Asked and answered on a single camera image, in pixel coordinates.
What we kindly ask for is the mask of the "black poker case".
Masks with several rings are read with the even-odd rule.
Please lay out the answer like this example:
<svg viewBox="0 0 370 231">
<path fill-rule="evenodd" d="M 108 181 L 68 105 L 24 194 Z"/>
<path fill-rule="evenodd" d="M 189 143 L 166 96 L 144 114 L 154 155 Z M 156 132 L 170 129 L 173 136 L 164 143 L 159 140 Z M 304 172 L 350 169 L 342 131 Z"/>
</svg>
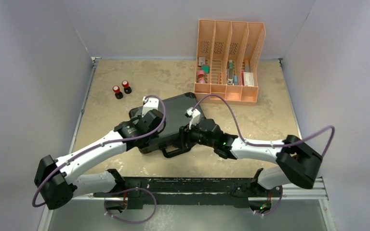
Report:
<svg viewBox="0 0 370 231">
<path fill-rule="evenodd" d="M 183 93 L 163 100 L 166 107 L 166 126 L 162 132 L 148 140 L 148 143 L 138 149 L 142 154 L 160 150 L 166 158 L 172 158 L 189 152 L 195 145 L 186 141 L 180 132 L 180 127 L 187 126 L 190 119 L 185 116 L 187 109 L 198 102 L 192 92 Z"/>
</svg>

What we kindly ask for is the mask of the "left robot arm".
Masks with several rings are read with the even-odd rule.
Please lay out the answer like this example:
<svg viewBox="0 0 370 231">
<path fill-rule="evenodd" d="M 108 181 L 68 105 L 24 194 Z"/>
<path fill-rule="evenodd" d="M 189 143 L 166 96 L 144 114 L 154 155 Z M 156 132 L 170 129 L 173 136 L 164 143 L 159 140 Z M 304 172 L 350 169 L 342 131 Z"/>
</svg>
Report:
<svg viewBox="0 0 370 231">
<path fill-rule="evenodd" d="M 163 112 L 152 109 L 143 116 L 119 123 L 104 137 L 74 153 L 57 159 L 51 155 L 43 157 L 34 178 L 37 191 L 32 199 L 33 207 L 39 207 L 38 195 L 44 200 L 41 205 L 50 210 L 64 206 L 88 189 L 82 182 L 86 171 L 115 155 L 145 145 L 164 126 L 165 120 Z"/>
</svg>

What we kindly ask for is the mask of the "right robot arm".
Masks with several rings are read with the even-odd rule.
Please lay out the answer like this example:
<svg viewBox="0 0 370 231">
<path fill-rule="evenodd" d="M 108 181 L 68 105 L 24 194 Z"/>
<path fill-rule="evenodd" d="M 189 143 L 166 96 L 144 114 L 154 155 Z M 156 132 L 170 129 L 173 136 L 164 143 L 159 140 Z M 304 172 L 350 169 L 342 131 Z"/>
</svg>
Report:
<svg viewBox="0 0 370 231">
<path fill-rule="evenodd" d="M 276 164 L 259 170 L 251 183 L 252 192 L 262 196 L 270 189 L 292 183 L 303 189 L 314 187 L 323 157 L 297 136 L 283 140 L 243 140 L 224 133 L 212 119 L 184 127 L 185 140 L 211 147 L 223 159 L 254 159 Z"/>
</svg>

